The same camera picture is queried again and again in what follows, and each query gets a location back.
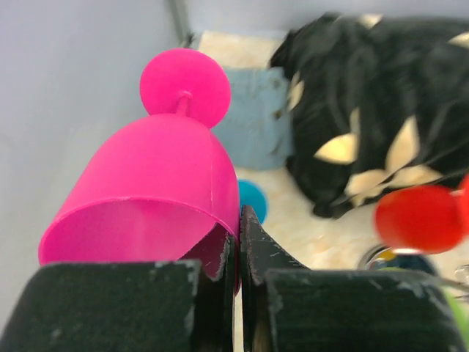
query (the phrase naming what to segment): blue object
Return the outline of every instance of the blue object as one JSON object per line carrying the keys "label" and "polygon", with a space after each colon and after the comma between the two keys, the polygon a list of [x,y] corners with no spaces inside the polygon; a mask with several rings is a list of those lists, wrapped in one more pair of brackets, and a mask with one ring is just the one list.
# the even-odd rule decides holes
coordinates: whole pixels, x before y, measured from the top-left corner
{"label": "blue object", "polygon": [[[195,37],[191,47],[199,47]],[[293,153],[289,81],[274,68],[224,67],[232,90],[228,113],[212,132],[235,166],[255,170],[277,169]]]}
{"label": "blue object", "polygon": [[251,181],[238,180],[237,184],[240,189],[241,207],[250,205],[259,219],[259,223],[262,224],[268,210],[267,197],[264,195],[264,192]]}
{"label": "blue object", "polygon": [[430,264],[425,257],[421,255],[414,255],[414,254],[398,254],[394,259],[389,261],[376,261],[371,264],[372,270],[378,270],[382,268],[401,268],[407,270],[419,270],[423,271],[424,273],[438,276],[438,272]]}

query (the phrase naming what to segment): leaf pattern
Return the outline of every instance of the leaf pattern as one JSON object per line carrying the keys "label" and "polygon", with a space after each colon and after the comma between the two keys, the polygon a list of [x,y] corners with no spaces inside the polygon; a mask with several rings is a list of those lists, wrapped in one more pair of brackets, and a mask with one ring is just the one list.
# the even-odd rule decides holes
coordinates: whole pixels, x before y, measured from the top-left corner
{"label": "leaf pattern", "polygon": [[410,163],[420,151],[417,119],[408,117],[389,147],[386,156],[386,171],[389,175]]}
{"label": "leaf pattern", "polygon": [[290,89],[288,92],[288,110],[293,110],[296,105],[301,100],[304,91],[304,81],[300,81],[300,72],[296,72],[292,77],[292,81],[290,82]]}
{"label": "leaf pattern", "polygon": [[348,165],[357,160],[358,136],[360,134],[360,110],[353,109],[350,114],[350,133],[332,138],[324,144],[314,157],[332,164]]}
{"label": "leaf pattern", "polygon": [[464,32],[454,38],[451,38],[448,43],[469,49],[469,32]]}
{"label": "leaf pattern", "polygon": [[353,133],[332,138],[314,154],[315,158],[334,164],[351,164],[357,159],[358,137]]}
{"label": "leaf pattern", "polygon": [[367,29],[371,29],[376,26],[383,19],[383,15],[369,13],[358,18],[358,22],[365,26]]}
{"label": "leaf pattern", "polygon": [[389,147],[385,160],[385,170],[367,170],[352,175],[344,190],[351,196],[354,206],[362,205],[367,198],[379,196],[385,188],[404,188],[423,185],[441,179],[441,173],[428,166],[409,166],[420,151],[417,119],[415,115],[408,117]]}

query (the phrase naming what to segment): green object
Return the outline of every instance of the green object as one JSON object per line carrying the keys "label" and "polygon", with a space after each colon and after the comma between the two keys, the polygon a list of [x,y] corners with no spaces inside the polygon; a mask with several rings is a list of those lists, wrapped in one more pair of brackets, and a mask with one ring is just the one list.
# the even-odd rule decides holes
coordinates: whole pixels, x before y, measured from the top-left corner
{"label": "green object", "polygon": [[[405,269],[401,268],[381,268],[378,269],[379,271],[402,271]],[[468,314],[465,312],[465,310],[461,307],[461,303],[458,302],[458,300],[455,299],[451,294],[446,292],[446,290],[442,289],[443,294],[446,297],[446,300],[448,301],[448,304],[451,308],[451,311],[453,312],[454,316],[454,321],[456,321],[456,325],[461,332],[462,338],[465,341],[465,344],[467,348],[469,349],[469,320],[468,320]]]}

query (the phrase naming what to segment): beige floor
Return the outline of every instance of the beige floor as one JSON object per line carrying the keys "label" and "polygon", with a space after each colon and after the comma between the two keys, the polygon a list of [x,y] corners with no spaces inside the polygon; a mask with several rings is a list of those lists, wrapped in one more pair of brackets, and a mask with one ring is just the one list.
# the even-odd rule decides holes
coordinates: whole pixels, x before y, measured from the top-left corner
{"label": "beige floor", "polygon": [[[206,32],[200,50],[226,67],[265,67],[278,42],[265,38]],[[285,169],[256,172],[237,169],[239,178],[258,183],[269,201],[264,228],[278,243],[310,268],[354,269],[364,252],[379,241],[372,226],[373,207],[355,209],[339,220],[311,216],[311,206]],[[440,272],[454,278],[458,265],[469,263],[469,241],[432,256]],[[241,297],[236,299],[234,350],[243,350]]]}

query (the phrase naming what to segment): pink plastic cup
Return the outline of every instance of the pink plastic cup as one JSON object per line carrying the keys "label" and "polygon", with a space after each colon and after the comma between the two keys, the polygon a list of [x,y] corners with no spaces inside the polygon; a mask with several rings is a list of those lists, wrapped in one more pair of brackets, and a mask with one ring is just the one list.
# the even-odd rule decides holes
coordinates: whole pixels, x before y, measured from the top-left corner
{"label": "pink plastic cup", "polygon": [[238,238],[235,170],[210,131],[230,103],[221,67],[166,51],[144,69],[140,94],[150,116],[95,153],[43,235],[41,265],[178,260],[216,224]]}

